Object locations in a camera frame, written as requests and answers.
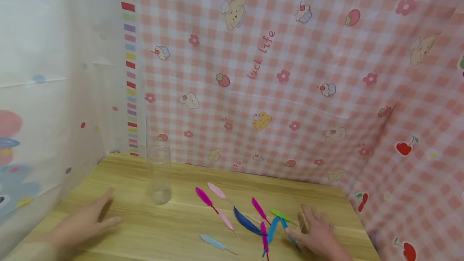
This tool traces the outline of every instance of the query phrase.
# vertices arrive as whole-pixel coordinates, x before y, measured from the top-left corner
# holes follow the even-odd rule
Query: feather
[[[284,227],[284,229],[286,229],[286,228],[289,227],[289,225],[287,224],[287,221],[285,221],[284,219],[280,218],[280,222],[282,223],[282,226]],[[297,245],[295,239],[291,238],[290,236],[289,236],[289,238],[290,238],[290,241],[293,242],[293,243],[295,244],[296,249],[301,253],[301,250],[300,250],[300,248],[298,247],[298,245]]]
[[[266,254],[266,251],[268,250],[269,248],[269,244],[272,242],[272,240],[274,239],[274,233],[276,232],[276,228],[277,228],[277,225],[279,224],[279,221],[280,221],[280,218],[279,217],[275,217],[273,220],[272,220],[272,223],[271,223],[271,227],[269,228],[269,231],[267,233],[267,246],[266,246],[266,249],[264,250],[263,252],[263,257],[264,255]]]
[[[235,206],[233,207],[233,211],[235,213],[235,218],[237,218],[237,221],[242,226],[244,226],[245,228],[247,228],[248,230],[252,231],[255,234],[258,234],[260,236],[263,235],[263,233],[258,229],[258,227],[253,225],[253,223],[249,219],[247,219],[244,215],[242,215],[242,213],[239,212]]]
[[[208,182],[208,187],[209,187],[209,189],[211,191],[213,191],[213,193],[217,194],[218,197],[220,197],[222,199],[225,199],[229,203],[232,203],[231,201],[229,201],[226,198],[226,195],[218,187],[216,187],[214,184],[212,184],[211,182]]]
[[[265,249],[266,251],[266,255],[267,255],[267,261],[269,261],[269,247],[267,246],[267,237],[264,235],[264,234],[267,234],[266,232],[266,224],[264,224],[264,222],[261,222],[261,232],[263,233],[263,248]]]
[[[226,226],[229,228],[229,230],[233,231],[233,233],[235,234],[235,236],[237,236],[237,238],[238,238],[237,233],[235,233],[235,231],[233,230],[232,224],[231,224],[231,222],[229,221],[229,219],[227,219],[227,216],[225,215],[225,213],[222,212],[222,211],[220,211],[220,212],[219,212],[219,215],[221,216],[222,220],[224,221],[224,224],[226,224]]]
[[[207,194],[206,194],[204,191],[202,191],[200,188],[198,188],[198,187],[196,187],[195,190],[196,190],[198,196],[201,198],[201,200],[202,200],[208,207],[212,207],[212,208],[216,211],[216,213],[219,215],[218,210],[216,210],[216,208],[214,208],[213,202],[208,198]]]
[[[298,226],[297,224],[295,224],[295,222],[293,222],[289,217],[287,217],[286,215],[284,215],[282,212],[276,210],[276,209],[271,209],[271,213],[281,219],[284,219],[285,221],[287,222],[291,222],[292,224]]]
[[[264,213],[263,209],[261,208],[261,206],[259,205],[259,203],[256,201],[255,198],[251,198],[251,203],[253,204],[253,206],[255,207],[255,209],[258,211],[259,215],[265,219],[269,224],[271,224],[268,219],[267,219],[267,216],[266,214]]]
[[[206,243],[210,244],[211,246],[214,246],[216,247],[217,249],[220,249],[222,251],[224,250],[227,250],[229,251],[230,253],[232,254],[235,254],[234,252],[230,251],[229,249],[226,248],[226,246],[222,245],[221,243],[219,243],[218,241],[214,240],[213,238],[211,238],[210,236],[206,236],[206,235],[200,235],[200,238],[205,241]]]

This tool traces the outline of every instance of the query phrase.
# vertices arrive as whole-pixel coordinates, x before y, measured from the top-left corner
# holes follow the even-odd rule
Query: pink flower print
[[[289,125],[290,129],[292,131],[296,131],[298,129],[300,129],[300,123],[297,122],[297,121],[293,121],[290,125]]]
[[[289,80],[290,72],[287,70],[282,70],[280,73],[277,74],[277,78],[279,79],[279,83],[285,83]]]
[[[145,99],[146,99],[149,103],[153,103],[153,102],[156,101],[155,95],[153,95],[153,93],[146,93],[146,94],[145,94]]]
[[[314,161],[314,164],[317,165],[317,166],[321,166],[321,165],[324,164],[324,160],[322,160],[322,159],[316,159],[316,160]]]
[[[184,136],[185,136],[185,137],[192,138],[192,137],[193,137],[193,133],[192,133],[190,130],[187,130],[187,131],[184,131]]]
[[[200,40],[198,39],[198,35],[191,34],[188,41],[194,46],[198,47],[200,45]]]
[[[416,0],[401,0],[400,2],[398,2],[396,13],[403,14],[403,16],[405,16],[415,9],[416,9]]]
[[[366,82],[366,86],[371,86],[375,83],[377,83],[377,74],[370,72],[367,74],[367,77],[364,77],[362,80]]]
[[[369,154],[371,153],[370,148],[369,148],[369,147],[366,147],[366,145],[365,145],[364,143],[363,143],[362,145],[360,144],[360,145],[358,145],[358,146],[361,147],[360,150],[358,150],[359,155],[361,155],[361,156],[367,156],[367,155],[369,155]]]
[[[224,127],[225,127],[227,130],[231,130],[231,129],[232,129],[232,123],[226,122],[226,123],[224,124]]]

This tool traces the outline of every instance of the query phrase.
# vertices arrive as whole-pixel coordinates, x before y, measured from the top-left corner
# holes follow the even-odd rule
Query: dark blue feather
[[[287,224],[287,221],[285,221],[284,219],[280,218],[280,222],[282,223],[282,226],[284,227],[284,229],[286,229],[286,228],[289,227],[289,225]],[[296,247],[296,249],[298,250],[298,252],[301,253],[301,250],[300,250],[300,248],[298,247],[298,245],[297,245],[295,239],[291,238],[290,236],[289,236],[289,238],[290,238],[290,241],[293,242],[293,243],[295,244],[295,247]]]
[[[275,217],[272,220],[271,227],[269,228],[269,231],[267,233],[267,246],[264,249],[263,257],[264,255],[266,255],[266,251],[267,251],[267,248],[269,247],[269,243],[271,243],[272,240],[274,239],[274,233],[276,232],[276,228],[277,228],[277,225],[279,224],[279,221],[280,221],[279,217]]]
[[[252,231],[255,234],[258,234],[260,236],[263,235],[261,230],[259,230],[258,227],[256,227],[249,219],[247,219],[244,215],[242,215],[242,213],[239,212],[235,206],[233,207],[233,211],[235,213],[235,218],[237,218],[237,221],[242,226],[244,226],[245,228],[247,228],[248,230]]]

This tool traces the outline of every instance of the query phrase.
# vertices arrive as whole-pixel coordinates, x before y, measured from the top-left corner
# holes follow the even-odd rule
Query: pink feather
[[[204,191],[202,191],[202,190],[201,190],[200,188],[198,188],[198,187],[196,187],[195,190],[196,190],[198,196],[201,198],[201,200],[202,200],[207,206],[212,207],[212,208],[216,211],[216,213],[219,213],[219,212],[216,210],[216,208],[214,208],[213,202],[208,198],[207,194],[206,194]]]
[[[253,206],[255,207],[255,209],[258,211],[259,215],[265,219],[269,224],[271,224],[268,219],[267,219],[267,216],[266,214],[264,213],[263,209],[261,208],[261,206],[259,205],[259,203],[256,201],[255,198],[252,198],[251,199],[251,203],[253,203]]]
[[[266,224],[264,222],[261,222],[261,232],[263,233],[263,247],[266,249],[266,254],[269,252],[269,246],[267,245],[267,232],[266,232]]]
[[[222,211],[220,211],[220,212],[219,212],[219,215],[221,216],[222,220],[224,221],[224,224],[226,224],[226,226],[229,228],[229,230],[233,231],[233,233],[235,234],[235,236],[237,236],[237,238],[238,238],[237,233],[235,233],[235,231],[233,230],[232,224],[231,224],[231,222],[229,221],[229,219],[227,219],[227,216],[225,215],[225,213],[223,213]]]
[[[217,194],[218,197],[226,198],[226,195],[211,182],[208,182],[208,187],[210,188],[211,191],[213,191],[213,193]]]

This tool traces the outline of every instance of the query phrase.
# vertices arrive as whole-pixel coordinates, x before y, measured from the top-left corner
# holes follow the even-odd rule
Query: striped border
[[[122,17],[124,19],[124,43],[126,47],[126,91],[127,91],[127,131],[129,153],[139,155],[137,128],[137,69],[135,48],[135,0],[121,0]]]

